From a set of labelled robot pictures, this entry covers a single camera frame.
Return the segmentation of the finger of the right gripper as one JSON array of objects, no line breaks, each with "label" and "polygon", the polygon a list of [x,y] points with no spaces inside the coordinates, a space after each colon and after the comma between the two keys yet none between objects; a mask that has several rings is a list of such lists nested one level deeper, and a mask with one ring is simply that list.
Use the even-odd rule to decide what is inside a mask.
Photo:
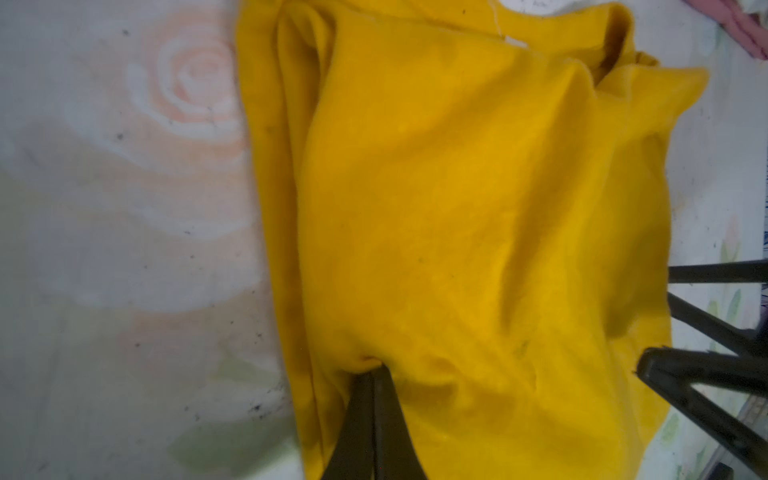
[{"label": "finger of the right gripper", "polygon": [[708,385],[765,398],[765,358],[648,348],[637,363],[636,375],[752,472],[767,477],[767,440],[696,389]]},{"label": "finger of the right gripper", "polygon": [[[670,266],[669,284],[766,284],[767,260],[721,264]],[[767,321],[756,328],[739,329],[689,302],[667,295],[670,314],[737,355],[767,356]]]}]

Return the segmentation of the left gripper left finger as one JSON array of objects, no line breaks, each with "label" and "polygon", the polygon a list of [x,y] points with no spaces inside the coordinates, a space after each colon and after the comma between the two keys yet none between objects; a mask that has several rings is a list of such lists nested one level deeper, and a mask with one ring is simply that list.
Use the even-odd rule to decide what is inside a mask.
[{"label": "left gripper left finger", "polygon": [[374,376],[357,376],[322,480],[369,480],[374,470]]}]

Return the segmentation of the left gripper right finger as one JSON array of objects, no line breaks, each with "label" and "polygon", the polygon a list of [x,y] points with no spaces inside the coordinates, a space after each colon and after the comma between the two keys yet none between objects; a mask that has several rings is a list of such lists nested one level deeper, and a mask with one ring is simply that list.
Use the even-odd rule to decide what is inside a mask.
[{"label": "left gripper right finger", "polygon": [[426,480],[389,369],[373,372],[373,475],[376,480]]}]

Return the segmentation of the yellow t-shirt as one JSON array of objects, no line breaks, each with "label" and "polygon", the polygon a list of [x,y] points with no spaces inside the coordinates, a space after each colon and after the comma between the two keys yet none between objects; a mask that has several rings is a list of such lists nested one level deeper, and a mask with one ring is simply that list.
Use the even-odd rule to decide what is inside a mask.
[{"label": "yellow t-shirt", "polygon": [[667,404],[665,159],[701,68],[607,3],[245,1],[236,29],[305,475],[387,367],[431,479],[632,479]]}]

